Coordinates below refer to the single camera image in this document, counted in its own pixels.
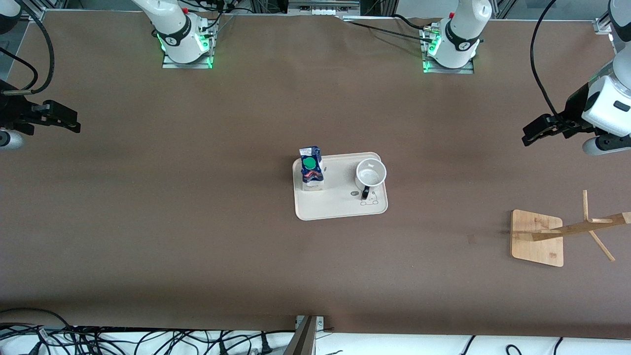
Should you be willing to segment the white smiley mug black handle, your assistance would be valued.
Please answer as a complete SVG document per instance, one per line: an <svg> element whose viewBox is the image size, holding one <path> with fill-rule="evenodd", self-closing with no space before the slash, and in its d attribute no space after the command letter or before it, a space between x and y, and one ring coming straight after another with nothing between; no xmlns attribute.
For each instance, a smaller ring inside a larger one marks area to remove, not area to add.
<svg viewBox="0 0 631 355"><path fill-rule="evenodd" d="M367 200L370 191L381 186L387 177L387 168L380 159L364 159L354 171L354 182L360 191L361 200Z"/></svg>

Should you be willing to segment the blue white milk carton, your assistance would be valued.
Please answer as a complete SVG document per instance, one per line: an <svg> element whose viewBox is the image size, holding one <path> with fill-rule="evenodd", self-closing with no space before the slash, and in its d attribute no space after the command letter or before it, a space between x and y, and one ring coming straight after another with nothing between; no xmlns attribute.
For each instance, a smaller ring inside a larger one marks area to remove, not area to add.
<svg viewBox="0 0 631 355"><path fill-rule="evenodd" d="M301 148L300 174L304 191L320 191L324 189L324 168L322 166L321 150L318 146Z"/></svg>

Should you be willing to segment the beige rabbit print tray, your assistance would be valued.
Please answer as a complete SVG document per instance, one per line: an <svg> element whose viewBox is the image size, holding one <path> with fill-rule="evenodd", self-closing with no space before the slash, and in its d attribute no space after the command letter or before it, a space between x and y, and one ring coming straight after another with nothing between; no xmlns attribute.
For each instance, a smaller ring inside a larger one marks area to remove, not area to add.
<svg viewBox="0 0 631 355"><path fill-rule="evenodd" d="M387 211L385 184L370 189L367 199L361 199L361 190L355 182L355 172L356 167L365 159L381 160L381 157L372 151L323 156L324 180L316 189L304 187L301 160L295 160L292 172L295 213L298 218L308 221L377 215Z"/></svg>

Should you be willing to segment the wooden mug tree stand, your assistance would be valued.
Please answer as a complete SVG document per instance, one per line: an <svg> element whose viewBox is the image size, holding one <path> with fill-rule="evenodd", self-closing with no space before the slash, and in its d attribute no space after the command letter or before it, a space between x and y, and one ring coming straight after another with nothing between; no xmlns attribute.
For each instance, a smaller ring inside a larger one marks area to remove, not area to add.
<svg viewBox="0 0 631 355"><path fill-rule="evenodd" d="M513 210L511 211L511 256L550 267L563 267L563 239L588 233L609 261L615 257L596 234L597 230L631 224L631 212L610 216L590 216L588 191L582 191L582 221L563 224L557 216Z"/></svg>

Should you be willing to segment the grey power strip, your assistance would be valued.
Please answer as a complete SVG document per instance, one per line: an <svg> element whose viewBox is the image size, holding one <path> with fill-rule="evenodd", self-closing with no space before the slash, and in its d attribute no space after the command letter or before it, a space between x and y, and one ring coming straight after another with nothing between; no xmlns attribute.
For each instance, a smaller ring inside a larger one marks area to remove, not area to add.
<svg viewBox="0 0 631 355"><path fill-rule="evenodd" d="M360 16L360 0L287 0L287 14Z"/></svg>

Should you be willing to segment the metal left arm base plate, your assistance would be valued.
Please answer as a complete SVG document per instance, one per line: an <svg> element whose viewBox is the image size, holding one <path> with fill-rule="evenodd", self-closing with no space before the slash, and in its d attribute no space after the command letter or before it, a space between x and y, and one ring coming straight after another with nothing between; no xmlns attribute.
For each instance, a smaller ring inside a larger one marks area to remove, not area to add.
<svg viewBox="0 0 631 355"><path fill-rule="evenodd" d="M424 26L419 30L421 39L429 39L430 42L420 42L421 58L423 61L423 72L444 73L444 74L473 74L475 72L473 56L469 57L466 65L460 68L448 68L440 64L433 56L433 52L442 44L439 29L431 26Z"/></svg>

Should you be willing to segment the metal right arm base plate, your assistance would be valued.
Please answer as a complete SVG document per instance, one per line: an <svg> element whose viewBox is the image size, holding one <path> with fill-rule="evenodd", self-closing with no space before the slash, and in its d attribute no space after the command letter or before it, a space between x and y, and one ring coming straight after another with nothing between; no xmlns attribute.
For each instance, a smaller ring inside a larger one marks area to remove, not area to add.
<svg viewBox="0 0 631 355"><path fill-rule="evenodd" d="M194 20L195 28L180 41L179 46L168 45L161 37L164 52L162 68L211 69L213 67L218 23L211 25L208 19Z"/></svg>

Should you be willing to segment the aluminium frame post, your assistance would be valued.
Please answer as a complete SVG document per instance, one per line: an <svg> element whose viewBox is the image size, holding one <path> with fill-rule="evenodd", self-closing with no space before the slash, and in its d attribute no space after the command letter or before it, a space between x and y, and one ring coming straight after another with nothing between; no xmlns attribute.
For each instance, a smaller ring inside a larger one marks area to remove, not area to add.
<svg viewBox="0 0 631 355"><path fill-rule="evenodd" d="M306 316L282 355L315 355L316 326L315 316Z"/></svg>

